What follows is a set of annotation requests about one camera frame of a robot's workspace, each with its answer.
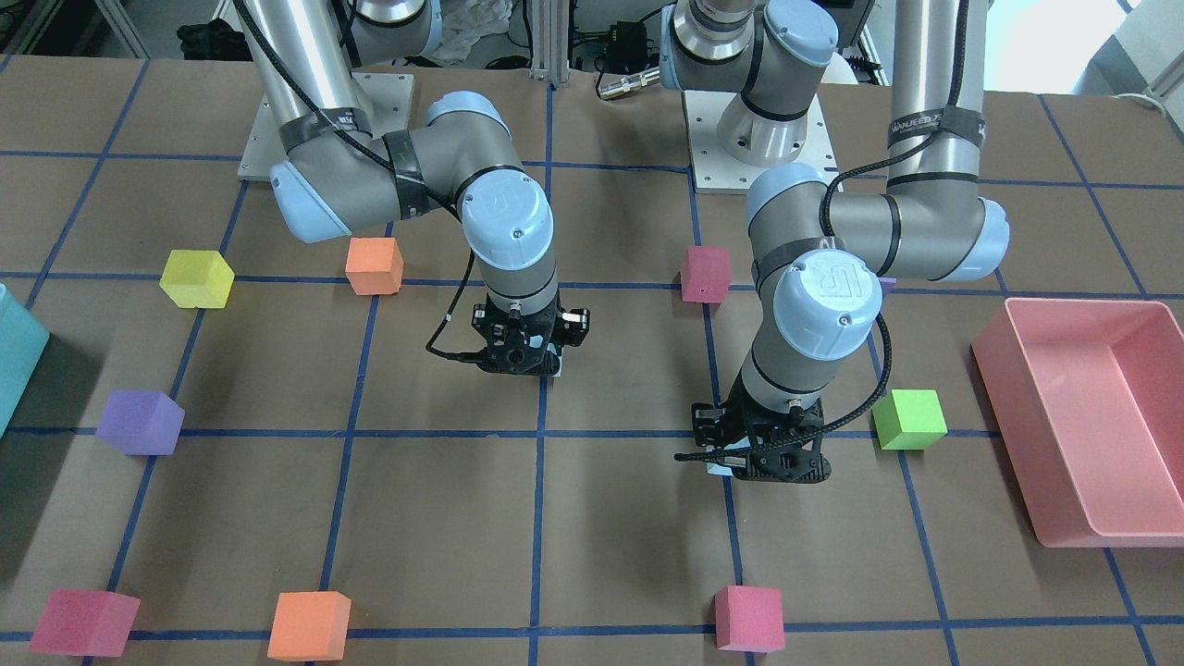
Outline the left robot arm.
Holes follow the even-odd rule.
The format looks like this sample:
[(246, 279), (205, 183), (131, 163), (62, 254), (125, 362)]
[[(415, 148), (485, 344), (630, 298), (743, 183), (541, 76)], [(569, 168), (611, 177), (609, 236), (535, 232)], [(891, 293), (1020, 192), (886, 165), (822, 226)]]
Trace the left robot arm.
[(824, 436), (866, 414), (892, 374), (880, 278), (985, 278), (1009, 249), (980, 196), (986, 1), (900, 1), (888, 155), (826, 179), (768, 165), (746, 194), (762, 320), (727, 401), (691, 406), (715, 474), (821, 482)]

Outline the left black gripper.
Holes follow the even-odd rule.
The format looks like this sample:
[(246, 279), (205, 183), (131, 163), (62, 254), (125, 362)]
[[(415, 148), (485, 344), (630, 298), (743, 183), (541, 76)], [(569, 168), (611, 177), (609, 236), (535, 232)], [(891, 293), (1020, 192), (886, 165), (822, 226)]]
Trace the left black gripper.
[(832, 475), (823, 456), (823, 403), (790, 412), (771, 412), (753, 398), (729, 398), (722, 405), (694, 404), (695, 444), (703, 450), (723, 450), (726, 456), (746, 456), (746, 469), (736, 480), (816, 484)]

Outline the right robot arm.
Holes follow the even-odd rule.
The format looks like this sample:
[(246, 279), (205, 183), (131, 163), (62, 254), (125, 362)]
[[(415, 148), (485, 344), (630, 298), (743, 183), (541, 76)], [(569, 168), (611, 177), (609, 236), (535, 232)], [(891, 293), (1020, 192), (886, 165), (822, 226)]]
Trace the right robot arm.
[(279, 213), (305, 243), (443, 209), (461, 223), (469, 270), (485, 282), (476, 352), (438, 357), (487, 374), (556, 376), (584, 341), (588, 310), (560, 301), (549, 198), (525, 173), (504, 119), (481, 92), (427, 107), (419, 128), (379, 132), (379, 105), (352, 75), (346, 41), (372, 55), (440, 43), (436, 1), (358, 1), (348, 27), (327, 1), (237, 1), (284, 156), (269, 169)]

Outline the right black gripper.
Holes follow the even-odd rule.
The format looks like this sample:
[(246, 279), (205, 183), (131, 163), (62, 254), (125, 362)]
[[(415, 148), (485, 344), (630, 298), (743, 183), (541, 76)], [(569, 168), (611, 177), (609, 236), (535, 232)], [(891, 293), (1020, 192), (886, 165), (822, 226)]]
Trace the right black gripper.
[(534, 314), (502, 310), (485, 299), (474, 306), (471, 316), (485, 350), (472, 352), (470, 360), (487, 374), (551, 376), (547, 346), (580, 346), (588, 325), (588, 309), (565, 309), (556, 297)]

